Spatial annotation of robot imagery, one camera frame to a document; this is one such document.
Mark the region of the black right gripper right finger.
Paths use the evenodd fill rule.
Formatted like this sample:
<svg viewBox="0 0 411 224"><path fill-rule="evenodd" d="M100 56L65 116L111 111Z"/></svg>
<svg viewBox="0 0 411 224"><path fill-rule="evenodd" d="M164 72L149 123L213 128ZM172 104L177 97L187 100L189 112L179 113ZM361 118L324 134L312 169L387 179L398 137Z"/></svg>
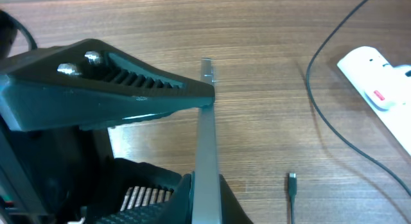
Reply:
<svg viewBox="0 0 411 224"><path fill-rule="evenodd" d="M216 158L185 175L116 158L85 177L87 223L251 223Z"/></svg>

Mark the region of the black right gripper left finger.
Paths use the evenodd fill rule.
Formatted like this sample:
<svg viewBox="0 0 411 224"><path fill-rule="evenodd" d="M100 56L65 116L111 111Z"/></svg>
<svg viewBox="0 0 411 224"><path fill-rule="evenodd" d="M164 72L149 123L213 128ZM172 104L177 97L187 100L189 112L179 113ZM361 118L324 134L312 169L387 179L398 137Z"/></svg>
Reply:
<svg viewBox="0 0 411 224"><path fill-rule="evenodd" d="M1 116L13 131L108 128L214 102L214 87L96 39L1 61Z"/></svg>

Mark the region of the Samsung Galaxy smartphone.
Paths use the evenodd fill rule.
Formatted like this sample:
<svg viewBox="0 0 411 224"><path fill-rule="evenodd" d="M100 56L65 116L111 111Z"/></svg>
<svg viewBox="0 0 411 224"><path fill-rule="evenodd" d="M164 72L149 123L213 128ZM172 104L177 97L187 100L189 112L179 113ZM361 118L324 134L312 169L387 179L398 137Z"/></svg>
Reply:
<svg viewBox="0 0 411 224"><path fill-rule="evenodd" d="M222 222L214 101L198 110L192 224Z"/></svg>

